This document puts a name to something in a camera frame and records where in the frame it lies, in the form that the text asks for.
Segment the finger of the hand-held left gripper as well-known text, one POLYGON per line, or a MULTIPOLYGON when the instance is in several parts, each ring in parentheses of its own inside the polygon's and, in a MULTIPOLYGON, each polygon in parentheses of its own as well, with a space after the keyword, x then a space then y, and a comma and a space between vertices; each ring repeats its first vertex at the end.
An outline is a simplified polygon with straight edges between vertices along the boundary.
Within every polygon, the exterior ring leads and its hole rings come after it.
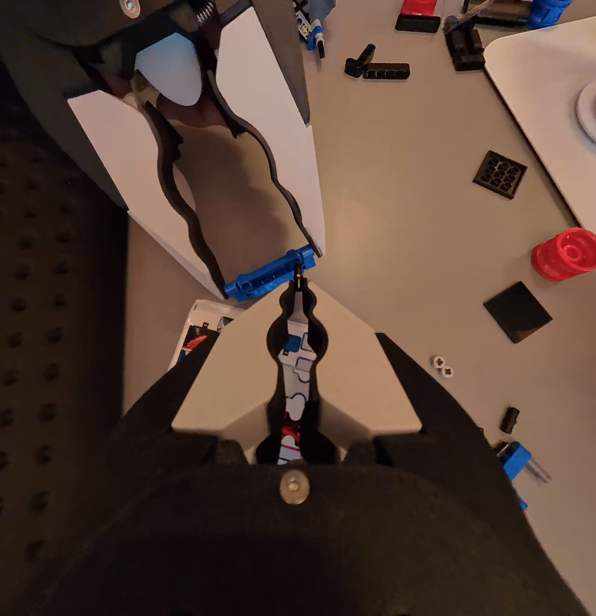
POLYGON ((159 136, 137 105, 96 90, 68 99, 68 104, 123 198, 129 216, 151 235, 189 274, 217 298, 224 282, 215 281, 206 261, 196 254, 187 221, 173 207, 160 180, 159 136))
POLYGON ((220 25, 207 79, 225 119, 253 136, 316 256, 325 221, 308 91, 292 5, 213 5, 220 25))

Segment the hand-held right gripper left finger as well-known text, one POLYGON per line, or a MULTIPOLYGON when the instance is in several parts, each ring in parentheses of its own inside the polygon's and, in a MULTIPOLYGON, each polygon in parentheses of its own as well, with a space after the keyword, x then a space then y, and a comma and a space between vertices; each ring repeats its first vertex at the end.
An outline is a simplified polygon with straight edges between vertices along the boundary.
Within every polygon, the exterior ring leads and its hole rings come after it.
POLYGON ((266 410, 283 377, 268 333, 282 318, 287 289, 273 290, 222 330, 172 421, 175 432, 234 441, 269 435, 266 410))

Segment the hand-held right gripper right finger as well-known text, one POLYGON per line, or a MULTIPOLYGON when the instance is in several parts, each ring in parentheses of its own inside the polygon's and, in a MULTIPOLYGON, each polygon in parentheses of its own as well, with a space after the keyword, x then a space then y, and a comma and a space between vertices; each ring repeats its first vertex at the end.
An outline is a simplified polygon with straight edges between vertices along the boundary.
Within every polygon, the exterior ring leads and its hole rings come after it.
POLYGON ((327 438, 414 434, 422 422, 374 329, 312 282, 303 291, 307 341, 316 354, 310 395, 327 438))

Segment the toy brick truck model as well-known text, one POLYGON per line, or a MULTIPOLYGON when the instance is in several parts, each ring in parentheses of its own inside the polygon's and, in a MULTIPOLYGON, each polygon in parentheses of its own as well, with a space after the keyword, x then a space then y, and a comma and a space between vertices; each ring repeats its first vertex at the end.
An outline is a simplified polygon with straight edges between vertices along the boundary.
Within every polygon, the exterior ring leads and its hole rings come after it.
POLYGON ((294 15, 302 40, 308 50, 317 51, 319 58, 325 58, 323 20, 336 6, 336 1, 293 1, 294 15))

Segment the blue curved panel piece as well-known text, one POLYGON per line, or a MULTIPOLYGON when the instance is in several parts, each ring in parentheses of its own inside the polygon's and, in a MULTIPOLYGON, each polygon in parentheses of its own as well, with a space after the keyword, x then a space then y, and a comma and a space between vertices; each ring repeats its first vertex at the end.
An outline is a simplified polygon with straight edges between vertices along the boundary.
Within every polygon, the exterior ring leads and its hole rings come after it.
POLYGON ((302 266, 303 270, 316 266, 316 253, 311 246, 289 250, 283 257, 251 273, 241 274, 236 280, 225 284, 225 295, 239 302, 262 297, 292 280, 296 266, 302 266))

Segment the person's left hand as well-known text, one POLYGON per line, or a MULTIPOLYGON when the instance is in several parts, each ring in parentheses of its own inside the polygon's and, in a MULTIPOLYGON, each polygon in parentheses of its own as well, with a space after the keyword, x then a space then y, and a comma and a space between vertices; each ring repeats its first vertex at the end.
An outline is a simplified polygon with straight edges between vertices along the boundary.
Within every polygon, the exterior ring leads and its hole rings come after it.
POLYGON ((222 113, 206 92, 201 94, 194 105, 181 105, 159 94, 156 99, 156 109, 167 120, 196 129, 213 126, 228 128, 222 113))

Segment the colourful sticker sheet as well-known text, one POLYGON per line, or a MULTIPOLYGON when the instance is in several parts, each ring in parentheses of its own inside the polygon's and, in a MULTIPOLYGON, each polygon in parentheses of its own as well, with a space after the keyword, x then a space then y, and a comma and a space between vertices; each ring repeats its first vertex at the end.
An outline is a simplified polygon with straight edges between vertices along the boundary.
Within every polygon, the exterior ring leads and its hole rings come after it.
MULTIPOLYGON (((212 332, 220 333, 241 312, 242 309, 236 307, 198 299, 188 314, 169 370, 203 342, 206 336, 212 332)), ((286 394, 279 465, 304 462, 300 448, 300 423, 309 401, 310 370, 316 358, 308 343, 307 325, 288 321, 287 326, 289 340, 279 354, 286 394)))

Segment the black angled beam piece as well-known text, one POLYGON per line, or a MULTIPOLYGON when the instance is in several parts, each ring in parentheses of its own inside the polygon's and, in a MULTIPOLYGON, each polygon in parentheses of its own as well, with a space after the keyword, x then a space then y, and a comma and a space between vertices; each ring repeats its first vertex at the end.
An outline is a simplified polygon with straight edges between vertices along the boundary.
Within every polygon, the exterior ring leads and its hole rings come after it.
POLYGON ((375 50, 375 44, 370 43, 357 58, 347 58, 343 72, 352 78, 361 78, 373 60, 375 50))

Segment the small black tile piece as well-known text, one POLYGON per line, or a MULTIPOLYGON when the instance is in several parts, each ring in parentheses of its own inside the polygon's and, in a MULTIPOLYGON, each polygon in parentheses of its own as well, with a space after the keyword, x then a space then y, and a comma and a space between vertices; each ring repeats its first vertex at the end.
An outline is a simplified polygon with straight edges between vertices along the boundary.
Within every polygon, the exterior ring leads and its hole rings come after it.
POLYGON ((524 341, 553 321, 553 317, 522 281, 483 302, 483 307, 514 344, 524 341))

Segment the blue connector brick piece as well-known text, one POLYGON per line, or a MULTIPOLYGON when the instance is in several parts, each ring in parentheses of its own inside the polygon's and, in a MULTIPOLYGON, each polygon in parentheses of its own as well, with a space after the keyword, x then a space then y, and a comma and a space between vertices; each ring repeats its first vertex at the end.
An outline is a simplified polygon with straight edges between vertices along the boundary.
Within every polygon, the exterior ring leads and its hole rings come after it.
POLYGON ((500 441, 494 445, 494 453, 512 487, 514 487, 514 481, 523 471, 527 471, 545 484, 553 480, 552 476, 536 462, 530 451, 519 442, 500 441))

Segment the black perforated mat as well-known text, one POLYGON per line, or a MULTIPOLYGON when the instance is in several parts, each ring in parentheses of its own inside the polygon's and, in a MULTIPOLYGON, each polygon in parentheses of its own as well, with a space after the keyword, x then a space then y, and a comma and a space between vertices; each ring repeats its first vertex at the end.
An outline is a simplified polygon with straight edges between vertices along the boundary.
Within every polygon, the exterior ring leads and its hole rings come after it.
POLYGON ((0 64, 0 615, 46 610, 121 413, 127 226, 0 64))

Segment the black studded plate piece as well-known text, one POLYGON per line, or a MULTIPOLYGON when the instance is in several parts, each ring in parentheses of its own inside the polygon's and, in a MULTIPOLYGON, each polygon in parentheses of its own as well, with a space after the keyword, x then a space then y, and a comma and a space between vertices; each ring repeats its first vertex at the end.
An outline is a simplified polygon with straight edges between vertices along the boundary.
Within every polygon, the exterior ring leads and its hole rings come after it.
POLYGON ((444 36, 455 72, 479 72, 484 69, 484 46, 473 21, 449 30, 444 36))

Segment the black square plate piece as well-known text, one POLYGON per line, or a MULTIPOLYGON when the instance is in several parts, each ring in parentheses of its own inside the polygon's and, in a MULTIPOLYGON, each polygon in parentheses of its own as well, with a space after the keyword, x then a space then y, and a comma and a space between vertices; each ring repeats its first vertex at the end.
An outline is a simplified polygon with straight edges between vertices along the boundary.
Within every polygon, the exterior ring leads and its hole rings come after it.
POLYGON ((472 182, 512 200, 527 172, 527 166, 494 150, 488 150, 472 182))

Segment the black cylinder brick piece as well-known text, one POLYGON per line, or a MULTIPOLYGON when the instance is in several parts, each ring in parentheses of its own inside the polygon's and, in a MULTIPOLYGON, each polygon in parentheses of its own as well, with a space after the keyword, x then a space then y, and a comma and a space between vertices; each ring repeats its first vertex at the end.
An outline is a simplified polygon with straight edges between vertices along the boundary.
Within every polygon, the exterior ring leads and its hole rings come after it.
POLYGON ((533 8, 532 1, 493 1, 474 18, 477 25, 524 28, 533 8))

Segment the white book stand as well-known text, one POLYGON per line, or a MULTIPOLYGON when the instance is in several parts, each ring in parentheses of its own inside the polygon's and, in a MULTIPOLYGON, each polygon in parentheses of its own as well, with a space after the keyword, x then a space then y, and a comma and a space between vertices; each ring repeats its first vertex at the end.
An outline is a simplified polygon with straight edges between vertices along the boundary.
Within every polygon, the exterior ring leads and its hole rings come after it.
POLYGON ((485 59, 575 218, 596 234, 596 17, 504 36, 485 59))

